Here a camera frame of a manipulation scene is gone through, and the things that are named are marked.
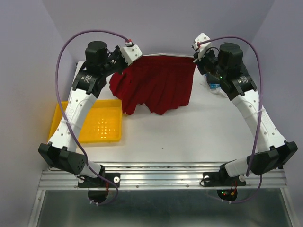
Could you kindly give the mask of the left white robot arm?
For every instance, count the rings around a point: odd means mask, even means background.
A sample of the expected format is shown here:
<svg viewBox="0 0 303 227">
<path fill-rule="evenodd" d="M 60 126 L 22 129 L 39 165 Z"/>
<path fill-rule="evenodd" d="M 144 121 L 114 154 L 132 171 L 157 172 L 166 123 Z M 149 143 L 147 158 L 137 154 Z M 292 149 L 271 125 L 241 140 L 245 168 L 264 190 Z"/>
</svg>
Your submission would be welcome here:
<svg viewBox="0 0 303 227">
<path fill-rule="evenodd" d="M 51 167 L 68 173 L 86 176 L 94 186 L 105 182 L 105 168 L 89 161 L 87 154 L 76 152 L 80 148 L 79 135 L 87 115 L 107 83 L 107 77 L 121 73 L 142 56 L 141 50 L 131 42 L 119 45 L 111 52 L 103 41 L 88 43 L 83 62 L 73 81 L 62 119 L 49 141 L 40 144 L 39 154 Z"/>
</svg>

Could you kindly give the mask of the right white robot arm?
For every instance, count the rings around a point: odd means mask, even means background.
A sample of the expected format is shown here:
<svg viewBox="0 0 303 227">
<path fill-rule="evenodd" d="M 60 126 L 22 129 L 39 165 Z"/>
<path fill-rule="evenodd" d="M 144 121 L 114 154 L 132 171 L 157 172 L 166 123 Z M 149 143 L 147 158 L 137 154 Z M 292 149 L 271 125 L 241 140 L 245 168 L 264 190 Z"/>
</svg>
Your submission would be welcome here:
<svg viewBox="0 0 303 227">
<path fill-rule="evenodd" d="M 215 55 L 211 43 L 196 42 L 194 62 L 202 74 L 213 76 L 229 100 L 241 113 L 254 136 L 255 153 L 220 166 L 208 173 L 205 185 L 228 185 L 246 173 L 262 175 L 282 167 L 298 150 L 278 131 L 261 103 L 261 94 L 243 63 L 243 51 L 233 43 L 223 43 Z"/>
</svg>

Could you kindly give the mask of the red skirt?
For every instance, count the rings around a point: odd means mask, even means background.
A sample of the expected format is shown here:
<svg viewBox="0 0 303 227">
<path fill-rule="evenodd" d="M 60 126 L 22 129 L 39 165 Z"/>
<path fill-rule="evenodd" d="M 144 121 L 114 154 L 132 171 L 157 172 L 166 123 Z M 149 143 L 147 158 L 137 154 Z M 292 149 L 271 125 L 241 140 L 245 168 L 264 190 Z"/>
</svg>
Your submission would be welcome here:
<svg viewBox="0 0 303 227">
<path fill-rule="evenodd" d="M 122 101 L 123 113 L 132 115 L 138 105 L 146 105 L 163 115 L 189 104 L 195 68 L 190 57 L 143 56 L 123 73 L 114 73 L 109 88 Z"/>
</svg>

